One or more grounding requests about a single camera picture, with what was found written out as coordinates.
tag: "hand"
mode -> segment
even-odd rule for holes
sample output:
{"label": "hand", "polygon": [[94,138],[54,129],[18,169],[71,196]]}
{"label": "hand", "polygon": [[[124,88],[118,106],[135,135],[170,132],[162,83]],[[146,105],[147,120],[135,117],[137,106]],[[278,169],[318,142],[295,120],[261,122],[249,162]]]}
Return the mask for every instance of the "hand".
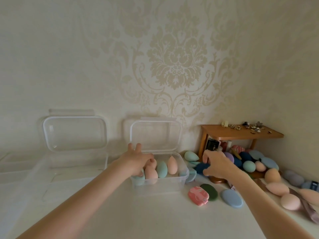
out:
{"label": "hand", "polygon": [[228,180],[238,168],[220,151],[205,150],[203,163],[209,162],[210,166],[203,170],[205,176],[214,176]]}
{"label": "hand", "polygon": [[130,143],[127,147],[127,151],[123,153],[118,160],[114,162],[118,166],[125,167],[125,170],[130,176],[142,176],[142,168],[145,166],[146,162],[150,159],[154,159],[153,154],[143,154],[141,152],[142,145],[138,143],[135,150],[133,145]]}

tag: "small wooden table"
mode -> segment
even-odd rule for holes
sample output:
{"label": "small wooden table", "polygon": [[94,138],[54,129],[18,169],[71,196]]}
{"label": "small wooden table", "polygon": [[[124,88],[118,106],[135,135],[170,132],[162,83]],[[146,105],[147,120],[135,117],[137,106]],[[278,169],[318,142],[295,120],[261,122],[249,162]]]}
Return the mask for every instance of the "small wooden table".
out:
{"label": "small wooden table", "polygon": [[[222,127],[221,125],[202,125],[202,140],[199,147],[198,157],[199,161],[202,162],[203,160],[203,153],[205,150],[205,145],[207,143],[208,137],[212,137],[215,140],[246,140],[252,139],[252,143],[250,145],[250,149],[254,149],[256,145],[257,139],[272,139],[272,138],[283,138],[284,135],[280,132],[277,132],[273,129],[270,129],[266,126],[263,126],[260,133],[255,132],[252,134],[251,130],[245,128],[243,125],[241,126],[241,130],[236,130],[230,127]],[[213,183],[225,183],[225,180],[209,177],[210,181]]]}

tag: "plastic container lid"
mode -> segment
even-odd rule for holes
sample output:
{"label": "plastic container lid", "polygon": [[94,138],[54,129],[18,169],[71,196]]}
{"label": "plastic container lid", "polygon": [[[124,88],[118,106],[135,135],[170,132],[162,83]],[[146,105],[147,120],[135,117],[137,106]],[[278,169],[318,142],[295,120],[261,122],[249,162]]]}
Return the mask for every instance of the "plastic container lid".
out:
{"label": "plastic container lid", "polygon": [[107,145],[106,122],[100,116],[52,116],[43,121],[53,152],[102,149]]}
{"label": "plastic container lid", "polygon": [[130,142],[142,152],[172,152],[178,147],[182,126],[176,118],[141,117],[130,127]]}

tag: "right hand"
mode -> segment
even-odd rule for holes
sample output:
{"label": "right hand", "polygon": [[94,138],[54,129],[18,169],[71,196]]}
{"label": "right hand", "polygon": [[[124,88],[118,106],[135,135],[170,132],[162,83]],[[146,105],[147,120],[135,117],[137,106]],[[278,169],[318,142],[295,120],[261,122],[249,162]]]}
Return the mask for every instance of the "right hand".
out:
{"label": "right hand", "polygon": [[207,162],[209,162],[210,166],[203,170],[205,176],[214,176],[228,180],[234,171],[238,169],[236,165],[220,151],[205,150],[203,154],[203,163]]}

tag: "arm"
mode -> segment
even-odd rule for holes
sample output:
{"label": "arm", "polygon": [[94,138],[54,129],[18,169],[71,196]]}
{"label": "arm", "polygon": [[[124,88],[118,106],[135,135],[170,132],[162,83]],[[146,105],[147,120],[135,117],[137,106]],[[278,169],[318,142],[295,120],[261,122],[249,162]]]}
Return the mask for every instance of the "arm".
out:
{"label": "arm", "polygon": [[204,175],[224,178],[236,187],[267,239],[313,239],[223,153],[206,150],[203,162],[208,158],[211,166],[203,171]]}
{"label": "arm", "polygon": [[94,180],[43,217],[17,239],[73,239],[103,204],[107,197],[128,177],[139,175],[152,154],[142,154],[141,144],[128,151]]}

